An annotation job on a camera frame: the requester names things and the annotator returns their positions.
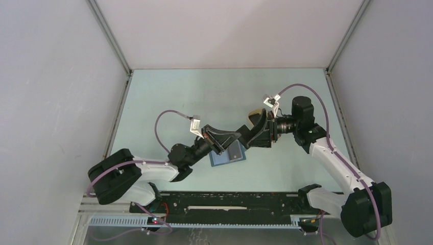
robotic arm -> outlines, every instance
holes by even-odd
[[[303,207],[321,209],[340,218],[346,230],[354,237],[367,234],[376,230],[377,223],[373,212],[374,204],[361,182],[364,181],[373,193],[381,226],[389,225],[392,222],[390,188],[384,182],[376,184],[341,154],[332,139],[327,138],[326,130],[315,123],[314,107],[309,98],[295,97],[292,100],[292,114],[282,117],[276,116],[278,99],[279,96],[264,99],[264,103],[272,107],[271,111],[261,109],[249,114],[249,120],[254,126],[252,129],[243,125],[232,132],[205,125],[200,132],[200,121],[193,117],[190,131],[198,136],[194,144],[174,145],[167,162],[146,162],[133,156],[128,149],[114,153],[89,170],[91,181],[117,164],[133,160],[137,162],[119,167],[93,185],[99,203],[109,204],[122,199],[137,202],[152,212],[160,206],[162,198],[151,181],[181,181],[193,171],[190,167],[200,159],[211,151],[221,154],[235,140],[239,140],[246,149],[270,148],[281,134],[292,133],[296,143],[325,167],[343,191],[343,194],[336,194],[318,184],[306,186],[298,191]]]

white table surface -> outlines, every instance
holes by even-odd
[[[293,83],[306,84],[321,96],[329,113],[331,137],[348,156],[323,70],[318,68],[135,70],[111,152],[128,148],[142,158],[167,159],[154,135],[155,119],[163,110],[200,115],[201,126],[235,131],[247,123],[251,110],[265,107],[261,102],[265,93],[274,95]],[[292,98],[298,95],[311,98],[316,122],[325,128],[322,107],[305,88],[284,93],[283,112],[290,114]],[[168,149],[175,143],[192,145],[195,139],[189,121],[173,113],[162,116],[158,134]],[[271,149],[250,148],[246,156],[245,161],[216,167],[205,157],[192,166],[194,171],[185,180],[154,183],[159,190],[177,191],[297,191],[313,183],[341,190],[292,134],[283,135]]]

white wall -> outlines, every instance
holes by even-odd
[[[0,4],[1,244],[66,244],[126,74],[86,1]]]
[[[326,67],[362,0],[99,0],[133,69]]]
[[[393,195],[399,244],[432,244],[433,2],[373,1],[333,73],[360,164]]]

gray floor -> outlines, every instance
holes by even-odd
[[[336,219],[324,221],[324,232],[331,235],[338,245],[365,245],[376,244],[365,237],[351,237],[341,222]],[[125,227],[90,227],[94,237],[108,238],[122,233],[129,228]],[[319,236],[303,236],[298,230],[280,229],[175,229],[170,235],[149,235],[142,232],[132,232],[115,240],[97,242],[87,236],[85,244],[104,245],[163,245],[163,244],[189,244],[189,245],[315,245],[321,244]],[[325,239],[325,244],[332,244]]]

